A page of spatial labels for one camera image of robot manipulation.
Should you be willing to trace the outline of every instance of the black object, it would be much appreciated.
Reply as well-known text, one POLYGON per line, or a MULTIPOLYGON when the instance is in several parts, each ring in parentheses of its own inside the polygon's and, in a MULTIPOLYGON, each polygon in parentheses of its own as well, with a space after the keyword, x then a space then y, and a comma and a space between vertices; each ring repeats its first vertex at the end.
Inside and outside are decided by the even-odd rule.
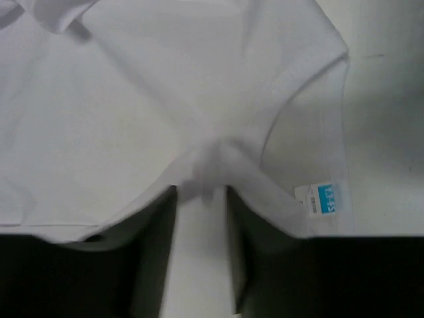
POLYGON ((253 213, 235 190, 227 202, 239 227, 230 250, 242 246, 245 259, 246 276, 235 276, 243 318, 424 317, 424 238, 299 240, 253 213))
POLYGON ((85 242, 0 236, 0 316, 157 318, 176 216, 170 187, 85 242))

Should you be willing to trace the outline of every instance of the care label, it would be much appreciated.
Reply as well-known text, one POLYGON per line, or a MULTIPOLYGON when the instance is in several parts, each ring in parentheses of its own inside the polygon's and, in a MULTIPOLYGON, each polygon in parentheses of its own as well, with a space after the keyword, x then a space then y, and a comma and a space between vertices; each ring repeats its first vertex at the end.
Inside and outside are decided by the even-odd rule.
POLYGON ((334 190, 331 183, 311 184, 296 187, 294 195, 306 206, 311 217, 323 217, 336 213, 334 190))

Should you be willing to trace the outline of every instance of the garment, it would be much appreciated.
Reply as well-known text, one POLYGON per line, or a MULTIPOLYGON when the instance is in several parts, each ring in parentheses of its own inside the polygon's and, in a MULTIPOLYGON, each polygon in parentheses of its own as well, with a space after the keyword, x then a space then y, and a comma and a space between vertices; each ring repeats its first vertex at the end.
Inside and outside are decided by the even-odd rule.
POLYGON ((301 184, 280 187, 265 156, 290 100, 339 65, 319 88, 331 107, 300 134, 328 147, 315 169, 330 180, 308 180, 308 164, 302 181, 347 177, 347 48, 314 1, 18 2, 25 12, 10 19, 9 1, 0 31, 2 233, 83 239, 175 184, 187 200, 234 186, 298 237, 352 234, 348 199, 316 224, 293 197, 301 184))

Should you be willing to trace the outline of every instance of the clothing tag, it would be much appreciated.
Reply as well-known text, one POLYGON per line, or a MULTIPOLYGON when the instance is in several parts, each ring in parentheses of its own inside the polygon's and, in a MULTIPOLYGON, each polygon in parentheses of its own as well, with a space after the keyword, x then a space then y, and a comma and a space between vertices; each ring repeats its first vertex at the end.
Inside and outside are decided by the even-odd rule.
POLYGON ((323 217, 336 213, 335 188, 331 183, 303 185, 294 189, 294 195, 306 206, 309 216, 323 217))

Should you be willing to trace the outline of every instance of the white fabric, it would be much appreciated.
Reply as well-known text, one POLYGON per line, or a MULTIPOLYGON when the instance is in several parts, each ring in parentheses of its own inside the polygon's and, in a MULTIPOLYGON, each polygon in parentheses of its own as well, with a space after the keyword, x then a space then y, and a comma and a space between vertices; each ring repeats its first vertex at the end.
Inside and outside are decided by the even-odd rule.
MULTIPOLYGON (((93 2, 20 1, 27 12, 0 30, 1 232, 83 239, 176 184, 186 198, 234 186, 295 236, 352 234, 348 204, 316 225, 284 174, 260 168, 284 105, 346 57, 314 1, 102 0, 70 24, 93 2)), ((334 120, 315 119, 329 143, 320 182, 347 177, 343 65, 322 87, 334 120)))

